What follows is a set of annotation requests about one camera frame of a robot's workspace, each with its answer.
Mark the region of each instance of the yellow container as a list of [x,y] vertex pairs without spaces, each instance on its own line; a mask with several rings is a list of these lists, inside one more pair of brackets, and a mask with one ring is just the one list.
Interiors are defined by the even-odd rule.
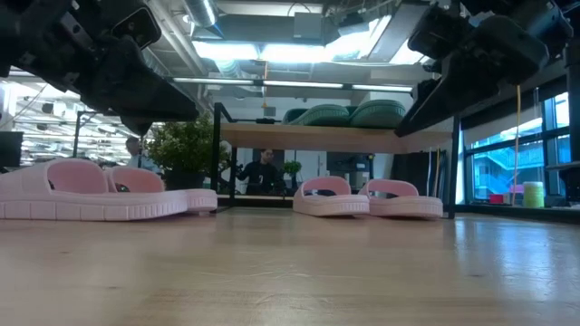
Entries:
[[543,182],[524,182],[524,207],[544,208]]

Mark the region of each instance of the wooden shelf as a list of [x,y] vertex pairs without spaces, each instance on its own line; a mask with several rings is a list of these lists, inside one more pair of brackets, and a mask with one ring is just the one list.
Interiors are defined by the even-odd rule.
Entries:
[[399,138],[392,130],[222,123],[221,134],[241,149],[301,149],[406,154],[437,147],[451,132],[420,131]]

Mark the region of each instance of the pink slide sandal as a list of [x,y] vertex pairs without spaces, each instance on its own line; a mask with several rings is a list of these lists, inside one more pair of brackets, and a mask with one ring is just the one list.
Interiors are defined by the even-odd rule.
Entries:
[[[396,195],[395,198],[372,196],[372,191]],[[437,218],[443,216],[443,204],[436,197],[419,196],[417,188],[404,181],[374,179],[361,189],[359,195],[368,196],[372,216],[407,216]]]
[[119,192],[123,185],[130,193],[165,193],[186,196],[188,211],[209,212],[218,208],[218,196],[210,189],[188,189],[165,192],[165,184],[160,176],[142,168],[115,167],[105,171],[109,191]]
[[[306,196],[309,190],[332,190],[336,196]],[[316,177],[304,182],[294,195],[294,211],[310,216],[348,216],[369,213],[369,198],[351,195],[341,177]]]
[[54,159],[0,175],[0,218],[129,221],[187,209],[184,196],[112,194],[101,168],[85,159]]

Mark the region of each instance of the glass window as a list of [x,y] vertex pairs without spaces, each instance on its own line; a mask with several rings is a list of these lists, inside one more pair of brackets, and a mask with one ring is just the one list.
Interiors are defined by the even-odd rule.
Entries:
[[570,135],[558,137],[557,150],[559,164],[572,162],[572,154],[570,152]]
[[[519,137],[533,135],[539,132],[542,132],[542,118],[536,118],[519,125]],[[516,133],[517,133],[516,127],[503,130],[497,135],[493,135],[486,139],[476,141],[471,145],[471,147],[473,149],[476,149],[491,144],[497,144],[502,141],[512,140],[516,138]]]
[[[542,141],[519,146],[517,153],[517,192],[523,183],[544,181],[544,149]],[[514,147],[491,150],[473,157],[473,194],[488,199],[491,194],[509,193],[513,188],[516,165]]]
[[568,93],[562,93],[554,98],[556,105],[556,127],[570,125],[570,111],[568,110]]

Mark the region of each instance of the potted plant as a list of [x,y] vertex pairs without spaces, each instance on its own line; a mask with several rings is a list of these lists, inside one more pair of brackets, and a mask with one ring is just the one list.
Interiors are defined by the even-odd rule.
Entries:
[[[165,170],[168,190],[202,188],[211,169],[213,122],[209,113],[195,121],[168,122],[152,130],[149,157]],[[226,146],[219,146],[219,165],[227,164]]]
[[296,181],[296,175],[302,169],[302,164],[298,161],[286,161],[284,162],[284,173],[288,174],[292,179],[292,189],[298,189],[298,182]]

